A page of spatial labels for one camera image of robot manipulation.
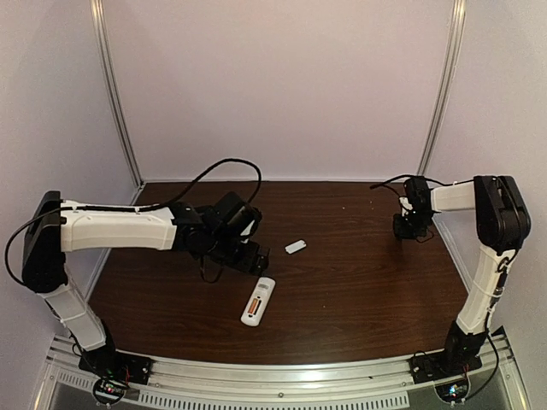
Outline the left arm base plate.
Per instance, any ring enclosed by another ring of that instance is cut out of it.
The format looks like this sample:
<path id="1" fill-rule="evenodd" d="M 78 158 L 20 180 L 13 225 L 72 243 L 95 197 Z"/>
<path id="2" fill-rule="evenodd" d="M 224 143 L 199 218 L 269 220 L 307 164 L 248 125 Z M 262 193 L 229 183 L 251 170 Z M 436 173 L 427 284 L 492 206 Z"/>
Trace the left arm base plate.
<path id="1" fill-rule="evenodd" d="M 91 352 L 83 350 L 79 360 L 79 369 L 91 372 L 100 378 L 116 380 L 126 384 L 146 385 L 149 381 L 153 360 L 136 354 L 120 351 Z"/>

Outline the white remote control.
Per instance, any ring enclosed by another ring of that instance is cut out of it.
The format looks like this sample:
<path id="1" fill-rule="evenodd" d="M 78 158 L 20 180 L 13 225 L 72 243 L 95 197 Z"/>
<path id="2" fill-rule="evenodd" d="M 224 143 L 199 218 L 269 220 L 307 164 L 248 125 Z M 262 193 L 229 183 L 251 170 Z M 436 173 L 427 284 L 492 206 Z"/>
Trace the white remote control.
<path id="1" fill-rule="evenodd" d="M 257 280 L 250 299 L 240 317 L 240 321 L 247 326 L 257 327 L 266 311 L 276 282 L 272 278 L 261 277 Z"/>

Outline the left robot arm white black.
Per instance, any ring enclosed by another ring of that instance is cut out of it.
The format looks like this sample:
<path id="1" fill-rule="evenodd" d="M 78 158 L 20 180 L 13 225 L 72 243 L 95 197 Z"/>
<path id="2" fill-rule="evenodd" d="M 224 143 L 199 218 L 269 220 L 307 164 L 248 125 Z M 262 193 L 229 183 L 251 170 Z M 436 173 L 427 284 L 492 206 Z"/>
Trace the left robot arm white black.
<path id="1" fill-rule="evenodd" d="M 186 252 L 221 267 L 261 276 L 269 250 L 252 241 L 262 213 L 234 192 L 216 204 L 186 202 L 124 207 L 63 200 L 55 190 L 44 194 L 24 236 L 21 275 L 12 279 L 41 296 L 72 333 L 83 361 L 111 375 L 120 360 L 113 338 L 70 278 L 66 255 L 87 249 L 154 249 Z"/>

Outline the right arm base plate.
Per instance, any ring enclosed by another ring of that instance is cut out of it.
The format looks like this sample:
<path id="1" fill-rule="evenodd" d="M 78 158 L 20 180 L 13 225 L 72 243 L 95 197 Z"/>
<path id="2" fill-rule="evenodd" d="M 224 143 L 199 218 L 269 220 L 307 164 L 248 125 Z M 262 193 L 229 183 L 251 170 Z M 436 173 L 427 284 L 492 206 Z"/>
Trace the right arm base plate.
<path id="1" fill-rule="evenodd" d="M 482 367 L 479 352 L 480 349 L 468 349 L 450 358 L 446 350 L 430 353 L 419 350 L 408 359 L 410 373 L 415 384 L 463 375 Z"/>

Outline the orange AA battery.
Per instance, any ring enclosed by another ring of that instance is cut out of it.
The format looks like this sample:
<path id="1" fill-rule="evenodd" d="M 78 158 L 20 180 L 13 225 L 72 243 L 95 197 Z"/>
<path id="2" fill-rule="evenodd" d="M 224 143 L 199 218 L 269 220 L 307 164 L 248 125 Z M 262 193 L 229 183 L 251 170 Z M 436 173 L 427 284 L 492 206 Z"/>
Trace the orange AA battery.
<path id="1" fill-rule="evenodd" d="M 261 301 L 258 299 L 258 298 L 254 298 L 250 305 L 249 305 L 249 308 L 247 310 L 247 314 L 249 316 L 252 316 L 252 315 L 255 315 L 256 314 L 256 310 L 258 309 L 258 306 L 260 305 Z"/>

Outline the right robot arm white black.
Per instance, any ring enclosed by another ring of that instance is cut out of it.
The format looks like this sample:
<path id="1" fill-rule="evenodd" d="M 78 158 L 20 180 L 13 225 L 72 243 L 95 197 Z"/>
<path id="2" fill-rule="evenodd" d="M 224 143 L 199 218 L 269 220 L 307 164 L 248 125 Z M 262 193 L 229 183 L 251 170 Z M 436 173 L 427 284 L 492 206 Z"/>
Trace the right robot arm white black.
<path id="1" fill-rule="evenodd" d="M 425 237 L 435 214 L 473 210 L 479 239 L 479 262 L 462 310 L 452 322 L 440 362 L 462 366 L 476 357 L 489 335 L 513 262 L 531 231 L 531 217 L 520 189 L 509 175 L 477 175 L 468 182 L 429 186 L 411 176 L 403 182 L 401 212 L 393 217 L 398 239 Z"/>

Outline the white battery cover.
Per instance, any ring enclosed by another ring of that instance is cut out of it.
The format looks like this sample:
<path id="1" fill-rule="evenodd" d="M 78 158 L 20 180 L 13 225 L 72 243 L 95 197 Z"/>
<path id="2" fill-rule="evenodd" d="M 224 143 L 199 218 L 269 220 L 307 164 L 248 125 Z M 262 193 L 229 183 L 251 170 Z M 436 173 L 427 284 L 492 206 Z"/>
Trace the white battery cover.
<path id="1" fill-rule="evenodd" d="M 290 244 L 286 245 L 285 246 L 285 252 L 288 255 L 293 255 L 296 252 L 305 249 L 306 246 L 307 246 L 307 244 L 305 243 L 305 241 L 300 239 L 300 240 L 297 240 L 294 243 L 290 243 Z"/>

